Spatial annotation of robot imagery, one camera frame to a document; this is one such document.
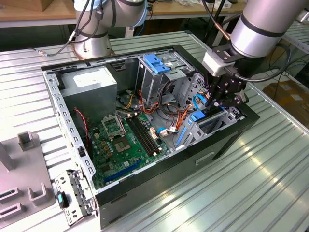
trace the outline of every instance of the green circuit board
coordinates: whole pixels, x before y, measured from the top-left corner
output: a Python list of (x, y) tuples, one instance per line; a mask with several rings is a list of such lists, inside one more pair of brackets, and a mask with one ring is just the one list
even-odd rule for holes
[[(146, 115), (140, 114), (137, 119), (145, 127), (151, 127)], [(137, 169), (155, 162), (169, 153), (169, 149), (163, 141), (158, 142), (153, 140), (157, 147), (160, 147), (162, 150), (156, 156), (149, 156), (126, 120), (122, 118), (121, 121), (126, 134), (124, 137), (115, 137), (113, 141), (109, 141), (103, 124), (89, 129), (89, 133), (93, 139), (92, 163), (96, 168), (96, 173), (92, 180), (96, 189), (100, 189)], [(125, 171), (128, 168), (134, 169), (129, 172)], [(112, 181), (106, 181), (113, 174), (118, 175), (120, 172), (124, 173)]]

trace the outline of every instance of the workbench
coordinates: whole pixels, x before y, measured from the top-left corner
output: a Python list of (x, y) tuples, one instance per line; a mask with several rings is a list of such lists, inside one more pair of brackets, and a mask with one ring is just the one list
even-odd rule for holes
[[(221, 16), (228, 16), (241, 13), (246, 3), (239, 0), (231, 8), (223, 8)], [(153, 4), (152, 19), (171, 18), (200, 18), (207, 17), (204, 7), (200, 4), (183, 6), (178, 2), (155, 2)], [(76, 24), (76, 15), (71, 0), (54, 0), (43, 12), (37, 12), (12, 6), (5, 6), (0, 9), (0, 28), (27, 27), (27, 26), (47, 26)]]
[[(202, 61), (208, 49), (185, 32), (111, 40), (117, 54), (173, 44)], [(61, 46), (43, 48), (53, 53)], [(38, 133), (50, 178), (74, 168), (61, 135), (40, 67), (77, 60), (67, 47), (47, 58), (25, 49), (0, 53), (0, 140)], [(308, 129), (253, 85), (248, 105), (260, 119), (216, 161), (123, 216), (107, 232), (124, 231), (300, 231), (309, 225)], [(95, 231), (88, 217), (70, 231)], [(58, 203), (2, 232), (64, 231), (69, 227)]]

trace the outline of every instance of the ribbed metal surface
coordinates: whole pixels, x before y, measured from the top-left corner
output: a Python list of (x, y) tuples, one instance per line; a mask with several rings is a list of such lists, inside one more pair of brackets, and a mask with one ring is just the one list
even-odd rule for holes
[(303, 52), (309, 53), (309, 25), (295, 21), (283, 38)]
[[(184, 32), (112, 40), (116, 53), (180, 44), (199, 61), (205, 48)], [(48, 52), (56, 47), (46, 48)], [(38, 132), (51, 179), (73, 166), (53, 116), (39, 67), (76, 60), (69, 48), (53, 59), (31, 50), (0, 53), (0, 140)], [(309, 137), (301, 126), (248, 86), (260, 120), (220, 159), (106, 231), (304, 231), (309, 225)], [(72, 231), (95, 231), (84, 220)], [(3, 231), (63, 231), (57, 203)]]

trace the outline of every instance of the gray holder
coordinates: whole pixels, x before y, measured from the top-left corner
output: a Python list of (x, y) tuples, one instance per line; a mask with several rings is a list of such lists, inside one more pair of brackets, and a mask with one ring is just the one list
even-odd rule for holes
[(0, 229), (56, 201), (37, 134), (0, 142)]

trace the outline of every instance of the yellow cable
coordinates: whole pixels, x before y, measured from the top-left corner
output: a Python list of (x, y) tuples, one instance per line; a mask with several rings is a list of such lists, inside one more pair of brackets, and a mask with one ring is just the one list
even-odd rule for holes
[(123, 108), (124, 110), (127, 110), (128, 108), (130, 108), (130, 107), (131, 107), (133, 96), (134, 96), (134, 95), (133, 95), (133, 94), (131, 94), (129, 104), (128, 104), (126, 107), (124, 107), (124, 108)]

